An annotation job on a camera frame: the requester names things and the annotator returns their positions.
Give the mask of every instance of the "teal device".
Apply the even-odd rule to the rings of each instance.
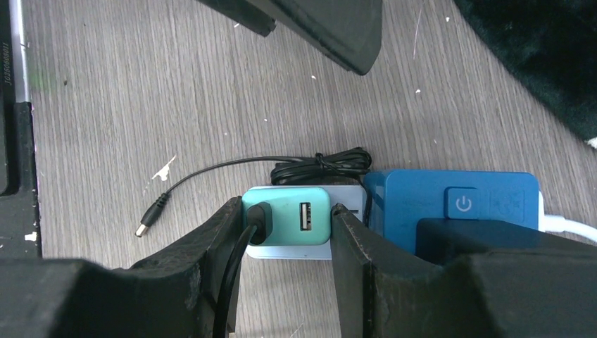
[[[273,224],[259,246],[321,245],[329,239],[332,205],[323,188],[252,188],[242,197],[244,213],[260,202],[270,204]]]

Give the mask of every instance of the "gray wooden table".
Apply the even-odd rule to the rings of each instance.
[[[528,171],[549,212],[597,225],[595,152],[504,70],[449,0],[386,0],[382,50],[365,77],[283,26],[263,39],[192,0],[24,6],[46,257],[127,267],[267,184],[272,163],[186,183],[159,224],[134,237],[147,206],[187,173],[353,146],[376,169]],[[168,180],[152,180],[173,156]],[[331,262],[243,264],[238,337],[340,335]]]

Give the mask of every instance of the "fuzzy dark cloth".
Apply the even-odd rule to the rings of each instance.
[[[597,0],[454,0],[504,66],[597,148]]]

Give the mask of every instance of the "blue box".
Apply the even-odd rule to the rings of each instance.
[[[371,230],[415,253],[422,218],[503,220],[539,228],[539,182],[529,173],[388,170],[365,176]]]

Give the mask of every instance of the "white paint chip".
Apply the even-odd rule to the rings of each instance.
[[[34,231],[30,234],[26,234],[25,241],[31,241],[31,242],[37,241],[37,232]]]
[[[586,143],[589,146],[592,146],[593,148],[597,149],[597,137],[590,139],[589,141],[586,141]]]
[[[168,163],[166,163],[166,165],[164,165],[163,168],[160,169],[160,171],[158,171],[151,179],[155,179],[156,177],[160,177],[160,180],[162,181],[166,181],[168,180],[168,173],[170,172],[170,164],[175,160],[176,155],[174,155],[174,157],[172,157],[171,160],[168,161]]]

